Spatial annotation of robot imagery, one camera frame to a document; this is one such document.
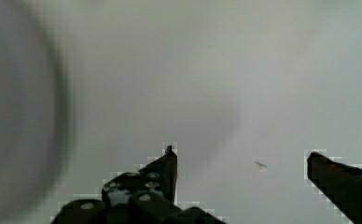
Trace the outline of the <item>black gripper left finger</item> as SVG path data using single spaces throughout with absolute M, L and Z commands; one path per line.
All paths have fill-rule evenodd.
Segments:
M 102 198 L 67 203 L 50 224 L 225 224 L 199 207 L 175 202 L 177 155 L 172 146 L 136 172 L 106 182 Z

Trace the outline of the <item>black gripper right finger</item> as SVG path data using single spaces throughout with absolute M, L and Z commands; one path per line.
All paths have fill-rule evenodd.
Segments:
M 362 224 L 362 169 L 312 152 L 307 159 L 309 180 L 353 223 Z

